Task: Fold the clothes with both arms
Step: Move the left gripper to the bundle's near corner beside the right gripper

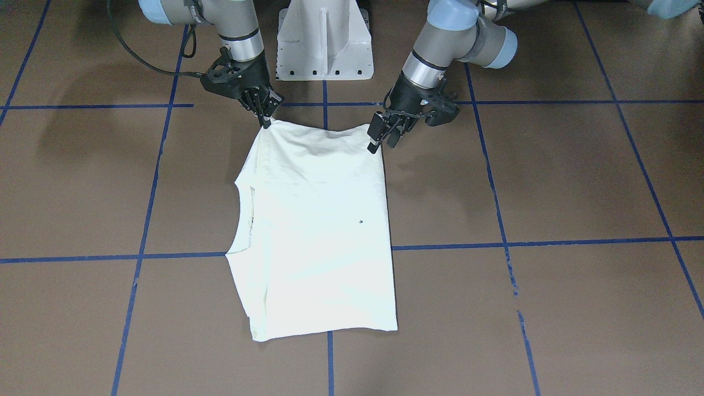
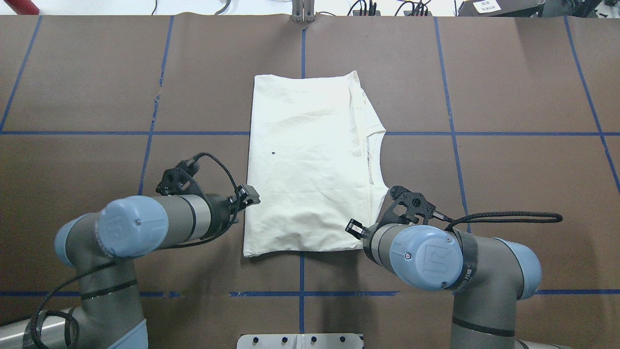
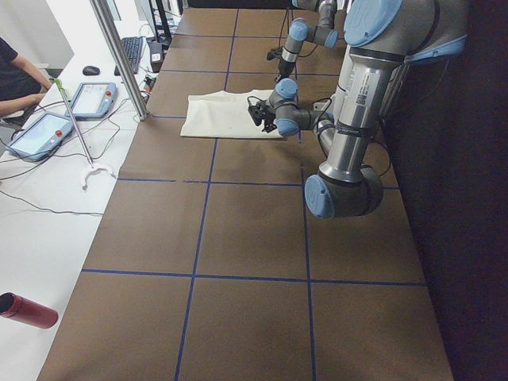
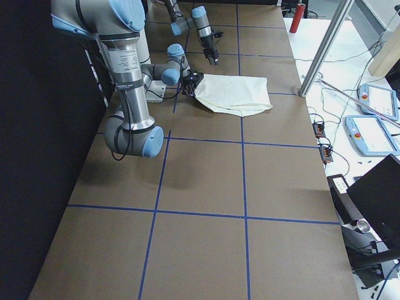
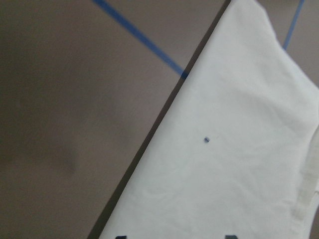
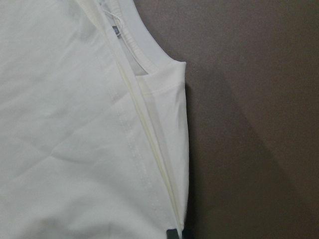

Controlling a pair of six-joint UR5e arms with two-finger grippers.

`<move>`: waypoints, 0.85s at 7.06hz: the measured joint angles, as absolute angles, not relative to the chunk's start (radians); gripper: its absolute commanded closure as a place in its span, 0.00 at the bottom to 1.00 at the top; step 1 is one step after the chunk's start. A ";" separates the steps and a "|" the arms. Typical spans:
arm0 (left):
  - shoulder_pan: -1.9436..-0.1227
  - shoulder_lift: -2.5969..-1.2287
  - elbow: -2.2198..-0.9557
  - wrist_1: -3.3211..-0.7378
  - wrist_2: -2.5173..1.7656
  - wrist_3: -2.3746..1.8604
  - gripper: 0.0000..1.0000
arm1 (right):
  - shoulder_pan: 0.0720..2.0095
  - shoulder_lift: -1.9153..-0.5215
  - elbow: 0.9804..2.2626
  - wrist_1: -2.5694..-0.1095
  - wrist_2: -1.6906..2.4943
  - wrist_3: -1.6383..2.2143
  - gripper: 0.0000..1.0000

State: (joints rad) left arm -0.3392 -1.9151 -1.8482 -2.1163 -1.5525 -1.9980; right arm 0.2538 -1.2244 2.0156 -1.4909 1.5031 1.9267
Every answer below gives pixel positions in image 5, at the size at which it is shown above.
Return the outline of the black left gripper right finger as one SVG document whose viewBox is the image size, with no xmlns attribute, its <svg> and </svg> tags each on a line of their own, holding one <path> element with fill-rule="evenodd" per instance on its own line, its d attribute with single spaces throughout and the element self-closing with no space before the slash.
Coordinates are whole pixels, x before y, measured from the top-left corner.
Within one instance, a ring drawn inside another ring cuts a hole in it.
<svg viewBox="0 0 319 239">
<path fill-rule="evenodd" d="M 238 237 L 234 234 L 226 234 L 225 239 L 238 239 Z"/>
</svg>

